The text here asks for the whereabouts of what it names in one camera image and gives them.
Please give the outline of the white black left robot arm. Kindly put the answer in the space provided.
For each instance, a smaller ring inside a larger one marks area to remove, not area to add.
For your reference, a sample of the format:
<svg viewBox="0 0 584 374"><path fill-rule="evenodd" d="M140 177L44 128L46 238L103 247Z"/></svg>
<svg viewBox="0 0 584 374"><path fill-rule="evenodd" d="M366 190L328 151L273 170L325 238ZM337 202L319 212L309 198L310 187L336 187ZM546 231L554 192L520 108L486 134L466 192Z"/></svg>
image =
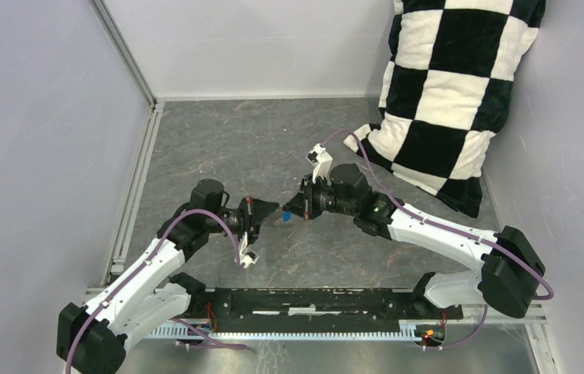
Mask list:
<svg viewBox="0 0 584 374"><path fill-rule="evenodd" d="M145 252L99 295L83 305L69 303L58 316L56 353L66 373L115 373L131 348L163 323L181 315L199 316L205 295L177 283L154 289L204 247L211 235L232 244L240 269L255 264L250 251L260 227L279 210L279 203L247 196L236 208L219 181L203 179L189 201L165 221Z"/></svg>

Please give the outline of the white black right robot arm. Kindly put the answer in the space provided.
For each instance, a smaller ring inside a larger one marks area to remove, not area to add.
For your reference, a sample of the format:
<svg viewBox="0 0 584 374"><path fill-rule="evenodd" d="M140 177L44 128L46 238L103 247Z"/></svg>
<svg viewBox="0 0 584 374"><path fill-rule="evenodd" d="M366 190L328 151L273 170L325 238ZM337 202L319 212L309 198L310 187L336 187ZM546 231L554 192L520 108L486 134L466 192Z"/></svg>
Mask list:
<svg viewBox="0 0 584 374"><path fill-rule="evenodd" d="M521 319L537 300L546 271L520 230L469 228L426 214L373 190L354 164L338 165L328 178L306 175L284 210L305 220L324 212L350 216L370 236L418 245L465 266L461 273L427 273L418 282L411 306L422 318L452 306L482 304Z"/></svg>

